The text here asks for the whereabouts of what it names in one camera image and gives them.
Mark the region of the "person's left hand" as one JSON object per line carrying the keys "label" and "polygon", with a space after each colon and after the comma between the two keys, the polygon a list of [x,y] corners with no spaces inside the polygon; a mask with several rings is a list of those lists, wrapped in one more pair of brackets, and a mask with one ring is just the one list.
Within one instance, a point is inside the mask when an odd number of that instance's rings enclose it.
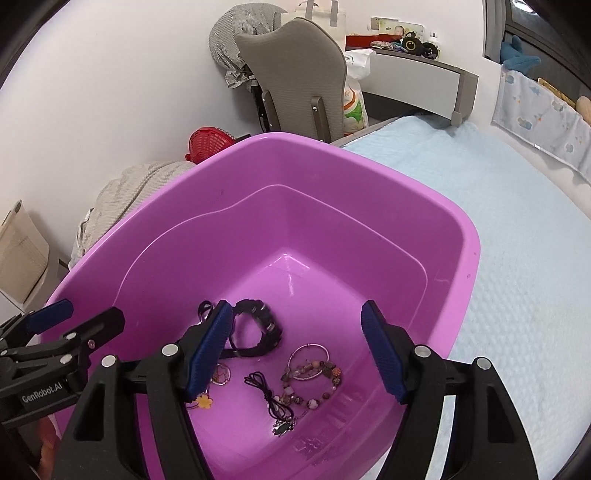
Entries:
{"label": "person's left hand", "polygon": [[40,479],[48,480],[51,478],[53,473],[56,454],[58,452],[61,439],[58,436],[55,426],[49,417],[39,420],[37,433],[41,442],[40,461],[37,474]]}

